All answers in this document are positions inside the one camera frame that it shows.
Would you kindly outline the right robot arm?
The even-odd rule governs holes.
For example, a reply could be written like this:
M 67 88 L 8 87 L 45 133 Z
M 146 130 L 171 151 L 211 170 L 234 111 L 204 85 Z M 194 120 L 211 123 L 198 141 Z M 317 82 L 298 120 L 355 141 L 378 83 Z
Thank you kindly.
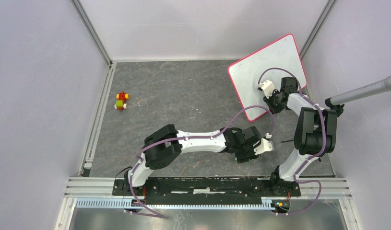
M 260 83 L 258 88 L 263 91 L 263 100 L 273 114 L 289 109 L 298 115 L 294 149 L 270 177 L 270 192 L 280 196 L 297 187 L 299 176 L 313 161 L 333 151 L 337 112 L 312 102 L 299 90 L 298 80 L 293 77 L 282 78 L 279 90 L 270 80 Z

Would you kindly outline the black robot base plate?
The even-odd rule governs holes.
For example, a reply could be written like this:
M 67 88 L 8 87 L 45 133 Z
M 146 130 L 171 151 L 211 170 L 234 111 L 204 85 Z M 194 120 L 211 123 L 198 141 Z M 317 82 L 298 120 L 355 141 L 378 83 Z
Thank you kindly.
M 278 199 L 301 195 L 293 190 L 272 190 L 267 177 L 149 177 L 141 187 L 130 189 L 125 179 L 116 179 L 112 195 L 135 194 L 146 205 L 246 205 L 263 197 Z

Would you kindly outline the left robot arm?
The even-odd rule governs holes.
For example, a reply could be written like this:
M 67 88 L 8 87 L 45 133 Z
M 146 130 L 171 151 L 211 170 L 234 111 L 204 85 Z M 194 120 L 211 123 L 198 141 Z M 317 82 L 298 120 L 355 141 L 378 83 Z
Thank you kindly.
M 262 137 L 255 126 L 191 133 L 177 130 L 173 124 L 166 125 L 145 139 L 137 154 L 137 163 L 125 174 L 124 189 L 130 195 L 139 194 L 153 171 L 169 166 L 184 153 L 230 153 L 234 154 L 237 163 L 257 159 L 273 150 L 270 137 L 270 134 Z

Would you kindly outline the pink framed whiteboard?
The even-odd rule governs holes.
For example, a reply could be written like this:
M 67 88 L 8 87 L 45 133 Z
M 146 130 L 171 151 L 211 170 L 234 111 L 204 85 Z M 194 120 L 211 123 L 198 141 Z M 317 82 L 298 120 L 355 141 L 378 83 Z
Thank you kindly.
M 301 87 L 306 87 L 306 74 L 292 34 L 279 38 L 227 68 L 243 108 L 252 105 L 268 108 L 263 100 L 264 92 L 258 90 L 258 83 L 271 81 L 279 90 L 282 78 L 290 76 L 279 69 L 291 72 Z

